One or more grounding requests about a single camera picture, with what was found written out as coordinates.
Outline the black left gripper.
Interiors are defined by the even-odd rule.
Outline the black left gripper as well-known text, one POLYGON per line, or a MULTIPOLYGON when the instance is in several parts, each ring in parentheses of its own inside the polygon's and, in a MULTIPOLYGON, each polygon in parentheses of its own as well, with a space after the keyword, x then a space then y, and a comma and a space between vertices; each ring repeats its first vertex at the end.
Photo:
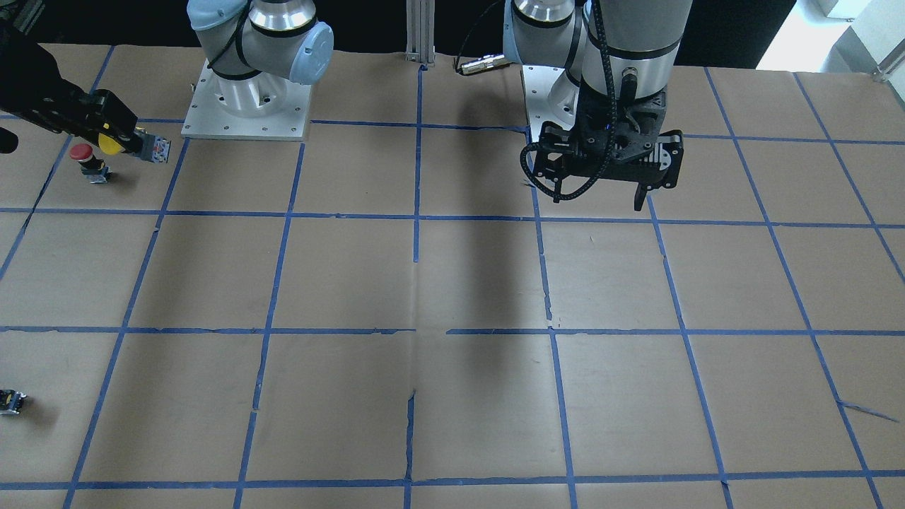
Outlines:
POLYGON ((660 132, 668 107, 665 91, 631 104, 610 106, 594 91, 578 97, 572 129, 545 122, 535 152, 530 181, 544 193, 560 193, 567 177, 584 177, 576 192, 584 193, 598 180, 637 184, 634 211, 642 211, 647 194, 676 187, 683 159, 681 130, 660 132))

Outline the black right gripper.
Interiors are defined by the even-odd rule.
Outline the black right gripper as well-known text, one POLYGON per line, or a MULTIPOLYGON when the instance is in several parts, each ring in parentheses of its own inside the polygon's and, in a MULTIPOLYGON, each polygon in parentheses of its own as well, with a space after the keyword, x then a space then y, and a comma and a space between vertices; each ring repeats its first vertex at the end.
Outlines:
POLYGON ((128 139, 138 117, 110 90, 87 93, 59 74, 54 55, 15 28, 1 30, 1 107, 54 133, 98 145, 98 134, 128 139))

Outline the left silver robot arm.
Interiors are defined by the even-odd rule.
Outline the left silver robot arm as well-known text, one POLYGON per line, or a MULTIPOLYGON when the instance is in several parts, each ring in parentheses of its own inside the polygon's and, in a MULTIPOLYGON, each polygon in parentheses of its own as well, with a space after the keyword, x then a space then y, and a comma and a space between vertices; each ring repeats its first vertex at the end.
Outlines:
POLYGON ((554 202, 599 180, 636 184, 633 207, 676 186, 681 130, 662 130, 670 72, 691 1, 508 1, 503 53, 514 64, 561 71, 553 115, 521 149, 527 180, 554 202))

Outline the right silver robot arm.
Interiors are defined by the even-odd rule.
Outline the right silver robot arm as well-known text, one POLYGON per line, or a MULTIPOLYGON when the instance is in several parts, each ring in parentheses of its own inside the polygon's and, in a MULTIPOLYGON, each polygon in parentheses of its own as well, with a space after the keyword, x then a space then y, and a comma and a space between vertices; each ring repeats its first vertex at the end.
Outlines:
MULTIPOLYGON (((190 1, 206 67, 182 132, 191 139, 302 141, 311 87, 325 74, 331 28, 311 1, 190 1)), ((87 93, 59 74, 54 56, 2 23, 2 110, 106 154, 163 163, 169 141, 138 126, 110 90, 87 93)))

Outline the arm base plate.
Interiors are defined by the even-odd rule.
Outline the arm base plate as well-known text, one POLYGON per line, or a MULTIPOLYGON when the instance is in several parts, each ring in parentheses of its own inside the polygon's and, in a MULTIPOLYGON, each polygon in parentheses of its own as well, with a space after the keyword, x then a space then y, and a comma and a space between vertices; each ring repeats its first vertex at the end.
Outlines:
POLYGON ((553 122, 572 129, 576 122, 579 87, 562 68, 525 65, 522 68, 525 107, 530 121, 530 141, 539 141, 542 125, 553 122))
POLYGON ((181 135, 221 141, 304 141, 313 87, 262 72, 226 80, 202 64, 181 135))

